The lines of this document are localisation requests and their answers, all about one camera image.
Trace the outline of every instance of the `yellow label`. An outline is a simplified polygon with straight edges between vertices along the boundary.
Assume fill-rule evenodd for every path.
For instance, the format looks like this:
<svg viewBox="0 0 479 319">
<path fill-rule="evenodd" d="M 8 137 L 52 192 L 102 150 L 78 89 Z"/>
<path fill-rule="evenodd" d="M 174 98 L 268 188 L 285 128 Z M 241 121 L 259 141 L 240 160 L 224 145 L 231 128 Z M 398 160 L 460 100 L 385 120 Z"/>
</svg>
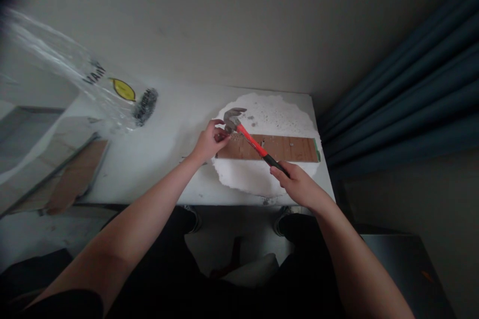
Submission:
<svg viewBox="0 0 479 319">
<path fill-rule="evenodd" d="M 127 83 L 123 82 L 117 78 L 109 78 L 113 81 L 113 88 L 115 92 L 122 97 L 123 99 L 134 102 L 135 101 L 135 91 Z"/>
</svg>

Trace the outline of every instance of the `white wall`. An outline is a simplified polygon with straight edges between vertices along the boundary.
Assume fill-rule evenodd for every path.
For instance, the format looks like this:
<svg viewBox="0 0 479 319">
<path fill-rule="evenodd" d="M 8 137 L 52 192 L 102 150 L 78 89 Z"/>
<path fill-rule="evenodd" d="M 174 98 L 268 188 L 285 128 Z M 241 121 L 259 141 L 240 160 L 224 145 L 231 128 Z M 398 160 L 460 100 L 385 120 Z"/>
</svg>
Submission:
<svg viewBox="0 0 479 319">
<path fill-rule="evenodd" d="M 444 0 L 14 0 L 148 82 L 310 93 L 316 114 Z"/>
<path fill-rule="evenodd" d="M 421 236 L 458 318 L 479 313 L 479 149 L 345 181 L 355 220 Z"/>
</svg>

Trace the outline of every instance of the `claw hammer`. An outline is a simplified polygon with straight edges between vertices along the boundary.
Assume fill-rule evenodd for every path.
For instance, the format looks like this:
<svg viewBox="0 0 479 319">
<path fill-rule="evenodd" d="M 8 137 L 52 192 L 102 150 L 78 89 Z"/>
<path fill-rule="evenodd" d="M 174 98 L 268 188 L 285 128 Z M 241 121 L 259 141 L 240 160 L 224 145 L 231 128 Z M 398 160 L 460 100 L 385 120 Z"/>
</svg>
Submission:
<svg viewBox="0 0 479 319">
<path fill-rule="evenodd" d="M 228 111 L 225 112 L 225 115 L 223 116 L 223 121 L 225 122 L 225 131 L 228 134 L 233 133 L 233 131 L 241 133 L 243 136 L 245 136 L 246 140 L 248 141 L 249 144 L 258 152 L 260 157 L 270 166 L 270 167 L 276 167 L 280 171 L 282 171 L 284 174 L 290 178 L 288 172 L 281 167 L 278 162 L 276 162 L 273 157 L 271 157 L 266 150 L 259 145 L 258 142 L 254 140 L 253 137 L 246 131 L 246 129 L 243 127 L 241 124 L 240 120 L 238 119 L 238 116 L 241 115 L 243 112 L 246 112 L 246 108 L 232 108 Z"/>
</svg>

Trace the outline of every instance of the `blue curtain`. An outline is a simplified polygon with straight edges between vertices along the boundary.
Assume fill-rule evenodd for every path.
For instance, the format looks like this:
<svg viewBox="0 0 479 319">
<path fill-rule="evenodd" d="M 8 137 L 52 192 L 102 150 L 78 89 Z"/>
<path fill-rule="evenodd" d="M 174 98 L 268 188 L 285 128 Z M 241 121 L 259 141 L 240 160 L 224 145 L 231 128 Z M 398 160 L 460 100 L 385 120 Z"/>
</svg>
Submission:
<svg viewBox="0 0 479 319">
<path fill-rule="evenodd" d="M 448 0 L 318 130 L 335 179 L 479 146 L 479 0 Z"/>
</svg>

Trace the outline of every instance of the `white table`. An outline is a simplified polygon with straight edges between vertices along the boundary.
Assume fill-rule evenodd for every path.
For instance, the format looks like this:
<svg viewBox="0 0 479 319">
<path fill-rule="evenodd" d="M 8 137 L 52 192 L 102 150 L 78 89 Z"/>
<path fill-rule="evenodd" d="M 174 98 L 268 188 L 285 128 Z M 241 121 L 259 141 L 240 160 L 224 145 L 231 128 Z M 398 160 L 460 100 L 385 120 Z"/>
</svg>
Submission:
<svg viewBox="0 0 479 319">
<path fill-rule="evenodd" d="M 93 190 L 83 202 L 132 203 L 191 152 L 209 119 L 243 94 L 256 92 L 261 95 L 281 95 L 286 102 L 294 103 L 306 112 L 316 128 L 311 97 L 307 94 L 168 81 L 162 81 L 155 87 L 159 92 L 157 106 L 144 127 L 128 134 L 102 133 L 102 136 L 111 139 L 110 148 Z M 62 117 L 76 115 L 104 117 L 83 94 Z M 42 141 L 48 141 L 51 132 Z M 334 198 L 319 143 L 318 149 L 321 162 L 313 178 Z M 181 195 L 179 204 L 260 206 L 292 205 L 294 202 L 288 195 L 267 199 L 226 187 L 219 182 L 212 165 L 208 164 L 194 175 Z"/>
</svg>

